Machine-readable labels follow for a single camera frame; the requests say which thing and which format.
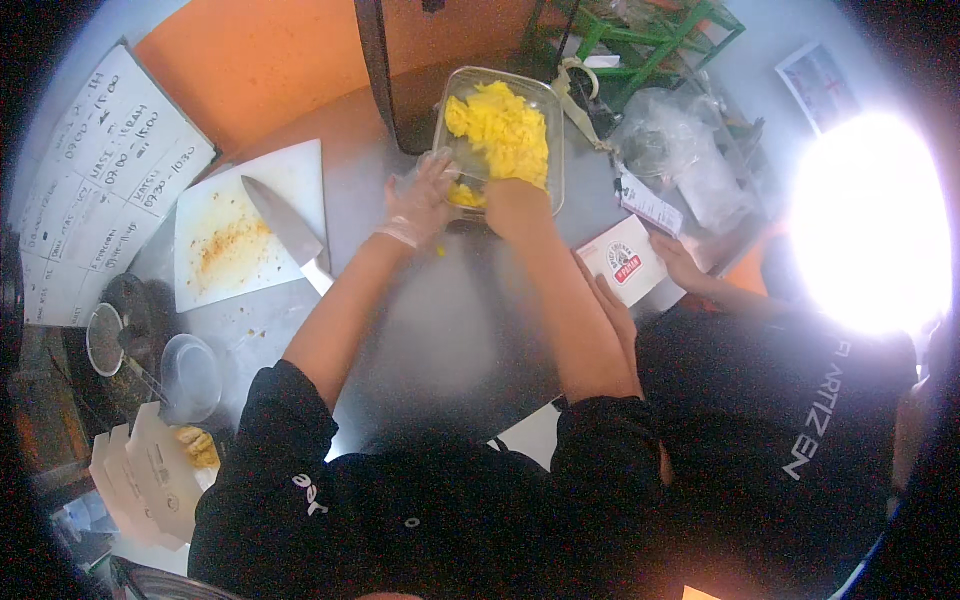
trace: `disposable plastic glove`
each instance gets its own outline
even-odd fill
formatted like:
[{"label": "disposable plastic glove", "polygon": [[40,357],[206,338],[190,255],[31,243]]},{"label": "disposable plastic glove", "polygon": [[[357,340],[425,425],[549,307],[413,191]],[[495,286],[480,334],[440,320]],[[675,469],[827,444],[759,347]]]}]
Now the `disposable plastic glove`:
[{"label": "disposable plastic glove", "polygon": [[443,148],[421,156],[417,168],[405,178],[409,185],[402,183],[399,190],[396,176],[387,180],[387,217],[378,232],[422,248],[446,227],[453,216],[446,193],[458,173],[451,154]]}]

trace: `clear plastic bowl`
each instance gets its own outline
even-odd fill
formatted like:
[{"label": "clear plastic bowl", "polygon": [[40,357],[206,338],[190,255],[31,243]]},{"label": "clear plastic bowl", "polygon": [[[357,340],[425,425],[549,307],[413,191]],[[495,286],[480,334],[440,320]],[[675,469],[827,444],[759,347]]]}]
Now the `clear plastic bowl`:
[{"label": "clear plastic bowl", "polygon": [[167,343],[160,374],[167,396],[164,418],[170,424],[202,422],[220,404],[224,390],[220,365],[210,346],[197,336],[182,333]]},{"label": "clear plastic bowl", "polygon": [[[450,96],[466,101],[467,96],[476,93],[477,84],[489,85],[495,82],[503,82],[510,91],[521,96],[528,106],[543,113],[546,121],[546,146],[550,153],[547,159],[546,192],[550,195],[553,215],[557,216],[564,206],[564,109],[560,105],[560,98],[549,85],[512,73],[477,66],[457,69],[450,74],[450,79],[446,80],[444,97],[440,102],[437,130],[433,135],[433,149],[440,150],[444,146],[452,149],[453,159],[464,175],[460,182],[475,189],[482,187],[490,177],[487,161],[483,155],[473,150],[465,135],[457,137],[446,128],[444,114],[446,99]],[[475,221],[484,220],[487,212],[484,208],[459,207],[463,209],[466,218]]]}]

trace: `black shirt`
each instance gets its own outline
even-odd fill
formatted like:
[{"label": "black shirt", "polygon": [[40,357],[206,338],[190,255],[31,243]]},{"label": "black shirt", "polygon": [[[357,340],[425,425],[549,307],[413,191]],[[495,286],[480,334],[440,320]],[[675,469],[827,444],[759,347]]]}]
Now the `black shirt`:
[{"label": "black shirt", "polygon": [[830,596],[885,526],[897,402],[917,381],[909,338],[675,308],[637,350],[676,472],[674,537],[702,563],[736,555],[738,580],[774,597]]},{"label": "black shirt", "polygon": [[564,411],[549,473],[485,444],[325,463],[336,432],[302,372],[262,370],[197,507],[190,577],[250,598],[597,597],[615,576],[584,564],[615,564],[615,532],[645,522],[660,489],[655,419],[635,397]]}]

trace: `chef's knife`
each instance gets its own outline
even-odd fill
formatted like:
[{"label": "chef's knife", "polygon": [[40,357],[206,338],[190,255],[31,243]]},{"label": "chef's knife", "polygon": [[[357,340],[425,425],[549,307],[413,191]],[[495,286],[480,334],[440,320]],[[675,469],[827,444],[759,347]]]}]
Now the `chef's knife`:
[{"label": "chef's knife", "polygon": [[307,281],[321,296],[326,294],[333,285],[333,277],[325,273],[317,263],[320,253],[324,251],[324,244],[317,239],[297,211],[274,190],[246,175],[240,176],[240,180],[251,202],[260,211],[263,221],[300,266],[300,271]]}]

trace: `printed logo on box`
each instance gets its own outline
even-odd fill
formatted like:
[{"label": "printed logo on box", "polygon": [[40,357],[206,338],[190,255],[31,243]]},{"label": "printed logo on box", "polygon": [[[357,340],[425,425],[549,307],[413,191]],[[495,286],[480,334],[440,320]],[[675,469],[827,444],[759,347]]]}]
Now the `printed logo on box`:
[{"label": "printed logo on box", "polygon": [[618,285],[624,285],[630,277],[643,268],[643,262],[629,246],[623,242],[610,242],[607,246],[607,264],[613,272]]}]

